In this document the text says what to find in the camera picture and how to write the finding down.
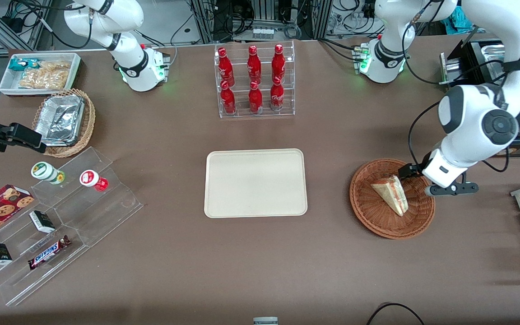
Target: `red bottle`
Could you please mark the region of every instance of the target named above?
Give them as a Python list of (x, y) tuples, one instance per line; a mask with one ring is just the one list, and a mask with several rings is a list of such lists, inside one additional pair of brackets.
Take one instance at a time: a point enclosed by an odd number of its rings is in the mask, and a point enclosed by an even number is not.
[(250, 100), (250, 112), (253, 115), (262, 114), (262, 93), (258, 89), (258, 82), (250, 82), (248, 99)]
[(218, 62), (218, 68), (220, 70), (220, 76), (222, 80), (226, 80), (229, 87), (234, 86), (234, 70), (232, 63), (226, 55), (226, 49), (221, 47), (218, 49), (218, 55), (220, 60)]
[(272, 83), (272, 88), (270, 88), (270, 108), (273, 111), (281, 111), (284, 103), (284, 88), (279, 77), (274, 77)]
[(248, 48), (248, 75), (250, 81), (255, 81), (260, 84), (262, 79), (262, 64), (260, 58), (258, 58), (258, 49), (256, 45), (251, 45)]
[(274, 57), (272, 58), (272, 80), (279, 77), (280, 81), (284, 80), (284, 70), (286, 59), (284, 58), (284, 47), (281, 44), (274, 46)]
[(222, 99), (222, 105), (227, 115), (234, 115), (236, 113), (236, 101), (234, 99), (234, 93), (228, 86), (226, 80), (220, 82), (220, 98)]

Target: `acrylic bottle rack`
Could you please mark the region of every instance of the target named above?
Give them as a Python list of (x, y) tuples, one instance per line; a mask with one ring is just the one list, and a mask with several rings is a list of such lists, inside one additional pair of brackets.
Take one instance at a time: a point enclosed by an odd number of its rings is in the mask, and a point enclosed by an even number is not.
[[(274, 57), (274, 46), (276, 44), (283, 45), (283, 55), (286, 59), (285, 74), (282, 82), (284, 88), (284, 102), (281, 111), (273, 111), (270, 109), (270, 88), (272, 88), (272, 58)], [(262, 114), (253, 115), (250, 112), (250, 105), (248, 101), (248, 91), (250, 91), (250, 77), (248, 76), (248, 48), (240, 48), (239, 44), (222, 44), (215, 46), (214, 52), (214, 68), (216, 77), (216, 90), (218, 93), (218, 111), (220, 117), (253, 117), (260, 118), (263, 116), (286, 116), (294, 115), (296, 112), (295, 101), (295, 54), (294, 43), (288, 42), (262, 42), (254, 43), (258, 49), (258, 57), (262, 63), (262, 82), (260, 83), (260, 91), (262, 92), (263, 107)], [(236, 100), (236, 113), (234, 115), (227, 115), (223, 109), (220, 98), (220, 82), (222, 78), (219, 74), (218, 49), (224, 47), (226, 49), (227, 57), (232, 62), (234, 70), (235, 84), (231, 87), (234, 92)]]
[[(31, 187), (36, 201), (0, 228), (0, 243), (7, 246), (13, 259), (8, 265), (0, 265), (0, 293), (6, 305), (18, 305), (142, 208), (132, 191), (109, 168), (110, 164), (111, 160), (88, 148), (59, 168), (66, 175), (62, 183), (40, 181)], [(82, 186), (79, 176), (86, 169), (108, 179), (109, 187), (98, 192)], [(29, 217), (33, 210), (45, 212), (56, 230), (50, 234), (38, 231)], [(64, 235), (71, 245), (30, 270), (27, 261)]]

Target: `white bottle with red label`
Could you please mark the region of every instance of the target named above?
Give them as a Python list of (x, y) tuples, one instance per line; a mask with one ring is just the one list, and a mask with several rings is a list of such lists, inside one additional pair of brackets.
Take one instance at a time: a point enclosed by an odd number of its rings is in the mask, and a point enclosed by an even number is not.
[(250, 82), (248, 99), (250, 100), (250, 112), (253, 115), (262, 114), (262, 92), (258, 89), (257, 82)]
[(232, 67), (232, 62), (230, 62), (230, 59), (226, 54), (226, 49), (223, 47), (219, 48), (218, 56), (220, 57), (218, 68), (222, 80), (226, 80), (229, 87), (234, 86), (234, 69)]
[(109, 185), (107, 179), (101, 177), (97, 172), (91, 169), (81, 173), (80, 183), (85, 187), (93, 187), (98, 192), (105, 191)]
[(282, 111), (284, 104), (284, 88), (279, 77), (272, 80), (272, 88), (270, 88), (270, 109), (273, 111)]
[(222, 80), (220, 82), (220, 98), (222, 101), (222, 106), (224, 107), (224, 111), (227, 115), (234, 115), (236, 113), (236, 101), (234, 99), (234, 93), (228, 86), (228, 82), (226, 80)]
[(250, 76), (250, 81), (259, 84), (262, 82), (262, 63), (258, 58), (258, 49), (255, 45), (248, 48), (248, 76)]
[(281, 82), (284, 82), (284, 72), (286, 59), (284, 58), (284, 47), (281, 44), (274, 46), (274, 57), (272, 58), (272, 80), (274, 77), (279, 77)]

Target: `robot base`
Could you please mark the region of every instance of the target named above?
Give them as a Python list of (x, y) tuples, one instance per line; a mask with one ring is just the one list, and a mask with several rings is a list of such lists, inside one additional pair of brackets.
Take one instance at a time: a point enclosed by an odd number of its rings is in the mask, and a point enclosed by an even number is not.
[(162, 82), (167, 82), (170, 57), (163, 57), (161, 52), (153, 49), (144, 49), (148, 55), (148, 63), (137, 77), (126, 76), (120, 69), (121, 76), (135, 91), (148, 91)]
[(358, 62), (354, 62), (354, 71), (356, 74), (363, 74), (377, 83), (392, 82), (404, 69), (404, 60), (400, 64), (395, 60), (392, 68), (386, 68), (374, 51), (377, 43), (378, 39), (373, 39), (352, 51), (353, 59), (358, 60)]

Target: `white bottle with green label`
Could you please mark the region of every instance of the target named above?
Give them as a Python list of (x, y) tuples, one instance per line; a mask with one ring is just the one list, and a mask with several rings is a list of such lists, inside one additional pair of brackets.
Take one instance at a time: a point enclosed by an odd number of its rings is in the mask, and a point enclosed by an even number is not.
[(59, 171), (51, 164), (40, 161), (31, 168), (31, 176), (40, 181), (49, 181), (52, 185), (57, 185), (64, 181), (65, 173)]

